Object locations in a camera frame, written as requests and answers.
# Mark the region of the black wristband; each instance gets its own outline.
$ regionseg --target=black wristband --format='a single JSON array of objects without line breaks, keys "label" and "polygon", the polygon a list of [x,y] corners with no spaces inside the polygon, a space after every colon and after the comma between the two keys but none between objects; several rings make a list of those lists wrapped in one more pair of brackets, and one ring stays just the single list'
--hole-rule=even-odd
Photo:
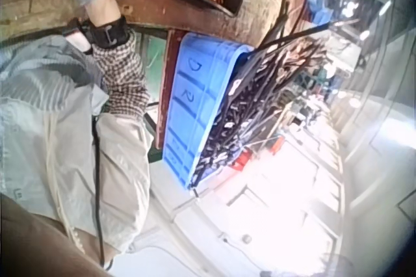
[{"label": "black wristband", "polygon": [[124,16],[100,27],[96,27],[90,22],[89,32],[92,43],[104,49],[116,48],[127,43],[130,38]]}]

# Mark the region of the metal part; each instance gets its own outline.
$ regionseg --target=metal part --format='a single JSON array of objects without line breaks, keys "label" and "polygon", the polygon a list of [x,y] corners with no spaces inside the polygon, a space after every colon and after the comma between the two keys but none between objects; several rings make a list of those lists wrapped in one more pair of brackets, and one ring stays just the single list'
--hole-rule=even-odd
[{"label": "metal part", "polygon": [[282,36],[289,11],[289,4],[284,1],[275,26],[262,44],[246,55],[246,61],[229,82],[190,188],[198,186],[207,169],[233,163],[244,146],[264,131],[267,122],[281,114],[281,91],[300,72],[314,69],[325,59],[324,44],[306,36],[326,30],[329,24],[299,33],[292,29],[289,36]]}]

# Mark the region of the person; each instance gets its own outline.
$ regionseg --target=person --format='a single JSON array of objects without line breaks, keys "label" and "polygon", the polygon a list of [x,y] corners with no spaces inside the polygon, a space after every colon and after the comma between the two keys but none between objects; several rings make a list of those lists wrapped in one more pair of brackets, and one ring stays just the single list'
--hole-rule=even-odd
[{"label": "person", "polygon": [[[0,185],[3,199],[104,267],[135,251],[146,219],[149,96],[135,34],[116,0],[79,3],[98,38],[92,56],[63,36],[0,52]],[[3,237],[25,217],[13,219],[14,226],[2,226]],[[29,234],[21,233],[33,245]]]}]

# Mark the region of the brown sleeve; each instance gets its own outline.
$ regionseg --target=brown sleeve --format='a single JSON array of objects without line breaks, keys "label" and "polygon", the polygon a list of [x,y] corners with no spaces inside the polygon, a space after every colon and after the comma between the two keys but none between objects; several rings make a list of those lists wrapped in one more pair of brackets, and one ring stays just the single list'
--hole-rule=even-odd
[{"label": "brown sleeve", "polygon": [[8,277],[109,277],[54,227],[1,195],[1,270]]}]

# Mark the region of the checkered sleeve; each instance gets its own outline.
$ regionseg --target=checkered sleeve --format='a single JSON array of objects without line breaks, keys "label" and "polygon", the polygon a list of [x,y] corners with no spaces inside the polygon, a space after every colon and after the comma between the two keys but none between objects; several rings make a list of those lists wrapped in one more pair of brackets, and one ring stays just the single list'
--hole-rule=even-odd
[{"label": "checkered sleeve", "polygon": [[93,46],[94,58],[109,91],[108,112],[141,119],[149,101],[143,65],[135,52],[136,36],[130,31],[126,44],[114,49]]}]

